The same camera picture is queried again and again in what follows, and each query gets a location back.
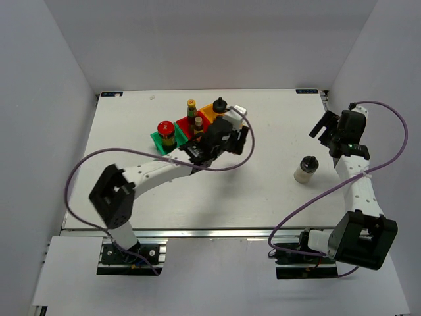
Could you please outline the small yellow label bottle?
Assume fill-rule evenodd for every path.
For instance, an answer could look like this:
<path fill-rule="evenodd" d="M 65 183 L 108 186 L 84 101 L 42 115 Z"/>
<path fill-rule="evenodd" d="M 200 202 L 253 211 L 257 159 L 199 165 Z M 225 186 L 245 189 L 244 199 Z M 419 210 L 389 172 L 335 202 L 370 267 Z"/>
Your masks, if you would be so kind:
<path fill-rule="evenodd" d="M 203 133 L 203 119 L 200 116 L 196 116 L 193 125 L 193 134 Z"/>

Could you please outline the black lid white powder jar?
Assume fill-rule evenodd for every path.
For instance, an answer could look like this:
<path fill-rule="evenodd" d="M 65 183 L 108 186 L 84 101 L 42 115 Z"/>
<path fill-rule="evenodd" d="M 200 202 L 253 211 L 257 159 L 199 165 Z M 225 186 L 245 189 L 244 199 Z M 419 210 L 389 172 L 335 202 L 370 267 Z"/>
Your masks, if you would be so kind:
<path fill-rule="evenodd" d="M 296 168 L 293 177 L 300 184 L 306 184 L 310 181 L 313 174 L 319 167 L 319 162 L 315 156 L 305 156 L 302 158 Z"/>

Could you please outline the black lid spice jar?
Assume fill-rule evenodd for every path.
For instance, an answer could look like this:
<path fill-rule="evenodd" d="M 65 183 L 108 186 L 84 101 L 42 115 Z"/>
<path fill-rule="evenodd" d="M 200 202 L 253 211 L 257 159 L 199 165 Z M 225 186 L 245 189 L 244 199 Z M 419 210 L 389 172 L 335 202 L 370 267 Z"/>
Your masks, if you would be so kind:
<path fill-rule="evenodd" d="M 222 97 L 219 97 L 213 102 L 212 110 L 216 116 L 223 115 L 226 112 L 227 106 L 227 102 Z"/>

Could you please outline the yellow cap sauce bottle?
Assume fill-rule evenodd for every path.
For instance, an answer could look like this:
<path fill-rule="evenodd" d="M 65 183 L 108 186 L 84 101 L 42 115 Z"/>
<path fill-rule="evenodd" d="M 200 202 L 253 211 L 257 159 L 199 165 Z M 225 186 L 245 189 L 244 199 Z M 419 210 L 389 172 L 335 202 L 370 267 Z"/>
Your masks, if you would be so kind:
<path fill-rule="evenodd" d="M 187 101 L 187 122 L 189 124 L 189 131 L 193 133 L 195 126 L 195 118 L 197 116 L 196 102 L 194 99 L 189 99 Z"/>

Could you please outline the red cap dark sauce jar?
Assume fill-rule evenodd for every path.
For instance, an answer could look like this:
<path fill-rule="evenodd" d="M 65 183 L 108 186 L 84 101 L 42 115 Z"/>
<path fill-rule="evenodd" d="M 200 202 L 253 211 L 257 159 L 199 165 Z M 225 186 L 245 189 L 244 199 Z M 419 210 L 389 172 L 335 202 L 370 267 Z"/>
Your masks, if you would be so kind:
<path fill-rule="evenodd" d="M 161 145 L 166 151 L 172 151 L 176 148 L 175 127 L 170 121 L 162 121 L 157 125 L 157 132 L 161 139 Z"/>

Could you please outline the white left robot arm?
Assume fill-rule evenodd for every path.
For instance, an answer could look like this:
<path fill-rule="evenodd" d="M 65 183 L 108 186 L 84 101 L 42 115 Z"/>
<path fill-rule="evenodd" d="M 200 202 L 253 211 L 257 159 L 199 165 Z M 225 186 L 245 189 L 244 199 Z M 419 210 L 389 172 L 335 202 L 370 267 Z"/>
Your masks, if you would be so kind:
<path fill-rule="evenodd" d="M 217 118 L 204 134 L 160 159 L 121 169 L 115 164 L 107 166 L 90 192 L 89 200 L 118 244 L 117 256 L 123 262 L 131 263 L 139 255 L 140 245 L 130 218 L 134 201 L 141 194 L 210 167 L 224 152 L 242 154 L 248 133 L 247 126 L 238 127 L 224 118 Z"/>

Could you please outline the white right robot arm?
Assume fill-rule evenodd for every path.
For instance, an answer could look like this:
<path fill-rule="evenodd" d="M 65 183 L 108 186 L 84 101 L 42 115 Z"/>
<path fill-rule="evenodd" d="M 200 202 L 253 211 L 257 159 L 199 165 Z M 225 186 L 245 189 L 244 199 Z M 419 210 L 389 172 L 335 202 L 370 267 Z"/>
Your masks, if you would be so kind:
<path fill-rule="evenodd" d="M 326 111 L 309 134 L 329 149 L 336 173 L 345 183 L 345 214 L 331 232 L 310 229 L 308 240 L 297 246 L 304 262 L 313 262 L 323 253 L 332 261 L 378 270 L 397 235 L 397 223 L 384 216 L 375 197 L 368 176 L 368 148 L 359 143 L 367 113 L 361 107 L 340 115 Z"/>

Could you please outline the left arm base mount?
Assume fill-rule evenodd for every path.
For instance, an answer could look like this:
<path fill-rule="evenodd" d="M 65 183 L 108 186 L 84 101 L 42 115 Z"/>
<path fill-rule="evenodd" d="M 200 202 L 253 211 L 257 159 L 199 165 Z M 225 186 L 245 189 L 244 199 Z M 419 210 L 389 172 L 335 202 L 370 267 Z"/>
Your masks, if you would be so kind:
<path fill-rule="evenodd" d="M 157 277 L 165 262 L 166 243 L 140 240 L 130 250 L 122 251 L 110 240 L 104 240 L 99 254 L 96 274 L 100 276 Z"/>

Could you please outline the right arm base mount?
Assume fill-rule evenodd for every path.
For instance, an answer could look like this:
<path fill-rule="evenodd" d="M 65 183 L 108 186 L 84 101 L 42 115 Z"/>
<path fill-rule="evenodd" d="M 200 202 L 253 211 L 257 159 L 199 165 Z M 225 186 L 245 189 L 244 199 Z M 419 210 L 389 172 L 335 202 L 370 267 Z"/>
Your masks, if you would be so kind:
<path fill-rule="evenodd" d="M 270 250 L 268 258 L 275 261 L 278 280 L 335 279 L 339 273 L 334 261 L 325 257 Z"/>

